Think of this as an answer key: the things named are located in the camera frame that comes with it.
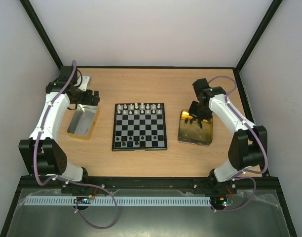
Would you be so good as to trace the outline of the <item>black silver chess board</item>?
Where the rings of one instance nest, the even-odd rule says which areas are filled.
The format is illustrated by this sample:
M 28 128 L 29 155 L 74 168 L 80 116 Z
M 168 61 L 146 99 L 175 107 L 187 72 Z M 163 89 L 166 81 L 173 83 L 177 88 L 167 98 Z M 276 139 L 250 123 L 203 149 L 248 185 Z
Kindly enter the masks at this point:
M 112 151 L 167 150 L 167 133 L 164 103 L 120 103 L 121 114 L 114 107 Z M 120 147 L 115 147 L 116 137 Z M 135 147 L 134 136 L 139 136 L 139 147 Z

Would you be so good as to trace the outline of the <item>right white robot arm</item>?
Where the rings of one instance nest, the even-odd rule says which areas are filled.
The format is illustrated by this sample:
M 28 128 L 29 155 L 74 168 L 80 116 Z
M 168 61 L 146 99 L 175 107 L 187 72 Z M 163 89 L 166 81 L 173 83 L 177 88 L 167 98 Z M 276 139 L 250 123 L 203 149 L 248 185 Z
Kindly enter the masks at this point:
M 189 114 L 197 121 L 210 120 L 217 115 L 232 135 L 227 160 L 209 173 L 208 187 L 220 193 L 226 182 L 244 172 L 256 173 L 252 167 L 259 166 L 260 174 L 268 169 L 267 130 L 244 117 L 230 101 L 229 92 L 222 87 L 211 87 L 207 79 L 198 79 L 193 84 L 197 97 Z

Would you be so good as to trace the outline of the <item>gold tin with black pieces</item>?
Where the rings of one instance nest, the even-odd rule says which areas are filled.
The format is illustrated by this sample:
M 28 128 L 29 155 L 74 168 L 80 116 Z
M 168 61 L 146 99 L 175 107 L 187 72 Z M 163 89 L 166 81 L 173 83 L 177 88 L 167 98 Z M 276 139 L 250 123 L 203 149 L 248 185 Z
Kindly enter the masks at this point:
M 182 110 L 177 140 L 181 143 L 209 146 L 213 140 L 213 119 L 198 120 Z

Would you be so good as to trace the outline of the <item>silver gold tin lid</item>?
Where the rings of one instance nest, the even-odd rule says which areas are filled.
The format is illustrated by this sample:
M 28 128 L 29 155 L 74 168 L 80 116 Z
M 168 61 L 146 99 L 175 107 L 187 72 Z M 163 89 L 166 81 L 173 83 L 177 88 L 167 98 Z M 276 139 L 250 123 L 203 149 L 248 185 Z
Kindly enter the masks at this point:
M 67 133 L 78 139 L 89 140 L 99 115 L 99 107 L 92 105 L 77 105 Z

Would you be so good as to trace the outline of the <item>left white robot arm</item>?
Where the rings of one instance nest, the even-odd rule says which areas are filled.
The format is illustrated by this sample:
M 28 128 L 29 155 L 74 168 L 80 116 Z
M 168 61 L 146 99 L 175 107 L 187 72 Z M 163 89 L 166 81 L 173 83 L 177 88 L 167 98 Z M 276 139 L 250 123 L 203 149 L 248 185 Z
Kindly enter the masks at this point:
M 59 130 L 67 110 L 74 115 L 67 132 L 88 140 L 98 116 L 99 92 L 88 89 L 91 77 L 83 76 L 76 61 L 62 66 L 57 79 L 45 88 L 45 104 L 39 121 L 28 139 L 21 140 L 18 148 L 29 174 L 41 186 L 50 180 L 65 183 L 86 182 L 86 168 L 68 161 L 58 144 Z

